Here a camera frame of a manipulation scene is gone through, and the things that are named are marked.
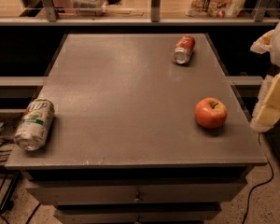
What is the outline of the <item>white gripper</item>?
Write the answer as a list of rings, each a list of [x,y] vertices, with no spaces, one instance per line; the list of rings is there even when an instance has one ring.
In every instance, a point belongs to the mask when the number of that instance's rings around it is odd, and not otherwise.
[[[258,38],[250,50],[263,54],[270,52],[271,63],[280,67],[280,22]],[[255,104],[250,127],[258,133],[269,131],[280,120],[280,73],[267,75],[261,83],[258,102]]]

